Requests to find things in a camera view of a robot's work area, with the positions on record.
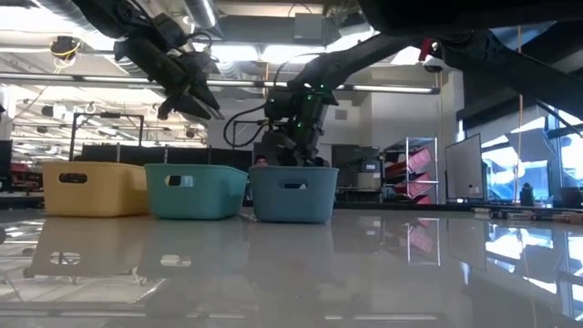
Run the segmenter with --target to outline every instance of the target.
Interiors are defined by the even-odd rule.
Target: ductwork
[[[211,29],[214,27],[215,31],[220,31],[219,27],[219,10],[212,0],[184,0],[184,5],[187,7],[187,12],[191,22],[195,28]],[[251,80],[251,76],[244,74],[240,70],[237,62],[217,63],[217,69],[220,74],[229,80]],[[236,99],[247,99],[263,97],[263,93],[258,88],[239,88],[229,90],[225,97],[233,97]]]
[[[34,0],[38,5],[43,6],[55,15],[66,19],[67,21],[74,23],[79,26],[83,31],[87,33],[83,41],[96,50],[110,50],[110,49],[99,49],[99,45],[92,40],[97,40],[99,38],[104,38],[96,28],[87,21],[81,10],[70,0]],[[123,58],[119,62],[111,59],[111,62],[116,64],[121,69],[128,72],[133,77],[143,77],[145,73],[129,59]]]

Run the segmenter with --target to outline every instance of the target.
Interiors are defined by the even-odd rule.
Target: ceiling
[[[56,1],[31,1],[36,7],[0,6],[3,17],[0,21],[1,72],[55,73],[58,70],[59,74],[67,75],[128,76],[129,70],[116,63],[112,56],[111,49],[114,40],[97,32],[88,31],[86,26],[82,28],[76,24],[75,20],[65,19],[49,11],[48,7],[41,6],[41,4],[46,5]],[[165,12],[179,22],[185,31],[190,30],[189,15],[183,0],[141,0],[140,2],[151,15]],[[311,0],[304,1],[303,5],[294,5],[281,0],[219,0],[216,6],[220,18],[216,27],[220,26],[220,31],[214,31],[214,33],[210,31],[213,38],[216,36],[215,45],[212,47],[213,55],[221,62],[236,60],[242,73],[240,78],[243,79],[271,80],[280,63],[290,56],[314,50],[319,52],[343,50],[374,35],[374,31],[369,26],[364,29],[360,26],[360,29],[352,30],[344,37],[340,35],[337,28],[333,31],[334,38],[326,39],[328,34],[326,32],[323,40],[316,40],[316,44],[313,41],[306,41],[307,44],[303,44],[293,38],[296,14],[310,11],[315,15],[323,15],[324,20],[337,20],[342,15],[354,12],[357,8],[355,1]],[[74,36],[82,41],[74,62],[70,62],[67,67],[61,67],[63,63],[55,59],[48,51],[49,44],[57,36]],[[401,59],[398,63],[414,64],[417,56],[418,49],[413,49],[413,51],[409,49],[400,55]],[[285,81],[297,75],[308,60],[310,58],[305,57],[290,63],[281,72],[279,80]],[[392,63],[394,60],[395,56],[389,57],[353,75],[348,82],[411,87],[435,86],[435,77],[425,73],[421,67],[395,66]],[[210,78],[232,79],[217,70],[210,74]],[[13,98],[17,98],[15,131],[13,132],[15,142],[26,145],[23,146],[24,148],[30,148],[31,145],[42,149],[62,146],[62,151],[55,156],[59,159],[67,157],[69,144],[67,138],[70,137],[74,111],[93,112],[95,110],[95,113],[114,111],[144,115],[147,126],[145,140],[152,143],[173,142],[175,145],[193,147],[204,145],[206,142],[204,122],[188,121],[180,115],[171,115],[167,121],[156,119],[155,108],[164,101],[163,95],[157,90],[31,85],[9,87],[14,95]],[[225,103],[225,100],[229,98],[239,100],[239,106],[223,108],[223,111],[245,109],[245,99],[264,98],[264,92],[260,89],[237,90],[232,87],[214,87],[212,90],[219,103]],[[359,101],[363,98],[362,94],[351,92],[342,92],[338,96],[343,100],[352,100],[355,105],[359,105]],[[43,116],[43,107],[54,107],[55,104],[57,108],[65,108],[68,114]],[[111,122],[96,117],[92,122],[95,123],[93,126],[87,124],[87,128],[82,128],[77,132],[77,138],[82,140],[98,138],[99,142],[107,141],[107,138],[110,139],[109,142],[135,142],[138,135],[137,129],[131,128],[136,124],[135,121],[130,122],[124,119],[121,122]],[[41,129],[42,131],[38,132],[39,126],[42,125],[46,125],[48,131]],[[115,137],[104,137],[103,133],[98,133],[98,130],[111,125],[120,128]],[[195,138],[185,137],[187,128],[196,130]],[[77,150],[80,150],[80,147],[81,143],[77,145]],[[25,152],[22,154],[19,158],[30,160],[25,159]]]

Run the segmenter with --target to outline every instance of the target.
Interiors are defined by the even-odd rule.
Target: light blue storage bin
[[[332,217],[338,169],[264,167],[249,173],[258,220],[325,223]]]
[[[194,164],[145,168],[150,211],[161,219],[217,220],[239,213],[247,183],[241,170]],[[170,186],[171,180],[179,186]]]

